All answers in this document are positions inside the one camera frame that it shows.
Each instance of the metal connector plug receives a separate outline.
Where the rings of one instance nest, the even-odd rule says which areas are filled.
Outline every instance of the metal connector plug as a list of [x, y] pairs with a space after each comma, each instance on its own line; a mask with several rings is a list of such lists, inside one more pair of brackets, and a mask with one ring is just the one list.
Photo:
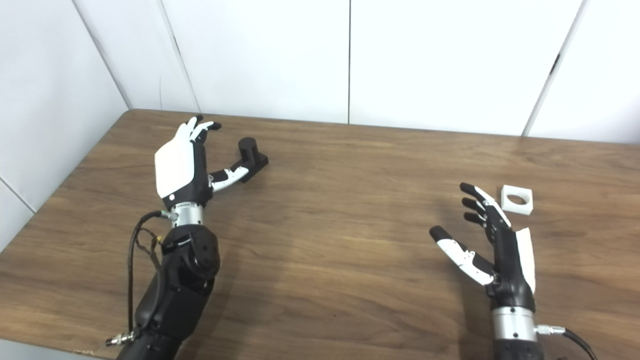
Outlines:
[[562, 335], [566, 329], [555, 325], [536, 325], [536, 332], [540, 335]]
[[122, 334], [118, 334], [111, 339], [107, 339], [104, 344], [108, 347], [112, 347], [115, 345], [122, 346], [126, 343], [130, 343], [134, 340], [133, 332], [123, 332]]
[[162, 214], [160, 215], [161, 218], [167, 218], [169, 220], [171, 220], [172, 222], [175, 222], [178, 220], [178, 214], [176, 213], [172, 213], [171, 211], [162, 211]]

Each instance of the wooden tabletop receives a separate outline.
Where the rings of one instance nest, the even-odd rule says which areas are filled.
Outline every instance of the wooden tabletop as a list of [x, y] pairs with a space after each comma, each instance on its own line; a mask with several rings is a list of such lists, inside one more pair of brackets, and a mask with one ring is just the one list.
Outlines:
[[[116, 357], [103, 344], [127, 327], [129, 237], [162, 205], [154, 153], [189, 117], [125, 113], [0, 254], [0, 338]], [[640, 147], [207, 119], [223, 124], [209, 171], [233, 164], [244, 136], [270, 164], [207, 206], [222, 269], [179, 359], [491, 358], [483, 288], [428, 234], [442, 225], [492, 258], [462, 219], [462, 181], [496, 197], [533, 189], [531, 216], [509, 217], [532, 231], [538, 323], [574, 330], [600, 359], [640, 354]], [[135, 263], [137, 304], [153, 267], [142, 252]], [[548, 359], [587, 358], [562, 337], [541, 342]]]

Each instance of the fingertip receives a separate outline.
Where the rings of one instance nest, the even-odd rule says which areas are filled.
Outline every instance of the fingertip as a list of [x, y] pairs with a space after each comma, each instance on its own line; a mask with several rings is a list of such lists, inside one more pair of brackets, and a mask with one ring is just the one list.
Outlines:
[[453, 239], [451, 235], [439, 225], [432, 227], [429, 230], [429, 235], [431, 235], [436, 242], [443, 239]]

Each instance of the robotic finger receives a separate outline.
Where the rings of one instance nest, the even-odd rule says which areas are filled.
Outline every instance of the robotic finger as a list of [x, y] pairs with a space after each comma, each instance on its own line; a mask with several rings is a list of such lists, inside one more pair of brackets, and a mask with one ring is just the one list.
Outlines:
[[493, 264], [471, 251], [464, 244], [453, 240], [453, 237], [442, 227], [434, 226], [429, 234], [438, 246], [456, 264], [460, 270], [480, 285], [491, 284], [495, 278]]

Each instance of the robotic hand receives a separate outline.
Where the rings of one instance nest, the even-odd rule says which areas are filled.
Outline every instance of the robotic hand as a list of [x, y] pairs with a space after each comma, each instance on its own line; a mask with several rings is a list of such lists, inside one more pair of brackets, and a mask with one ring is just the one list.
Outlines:
[[[215, 122], [200, 123], [202, 115], [181, 124], [173, 139], [156, 152], [156, 189], [168, 211], [143, 216], [129, 245], [129, 332], [108, 339], [107, 346], [124, 345], [118, 360], [171, 360], [191, 336], [211, 295], [220, 269], [218, 239], [203, 225], [203, 212], [213, 193], [236, 181], [247, 182], [268, 164], [253, 138], [238, 143], [241, 160], [230, 168], [207, 173], [204, 142]], [[172, 229], [161, 244], [162, 262], [147, 251], [156, 267], [147, 292], [132, 315], [132, 261], [142, 224], [167, 218]]]
[[475, 211], [465, 213], [464, 219], [484, 228], [493, 245], [495, 264], [454, 240], [440, 226], [432, 227], [429, 234], [460, 270], [486, 288], [493, 312], [494, 359], [542, 360], [544, 353], [536, 335], [561, 334], [578, 343], [595, 360], [589, 345], [572, 331], [535, 325], [536, 278], [529, 228], [513, 231], [500, 206], [482, 189], [461, 183], [460, 190], [475, 198], [462, 199], [464, 206]]

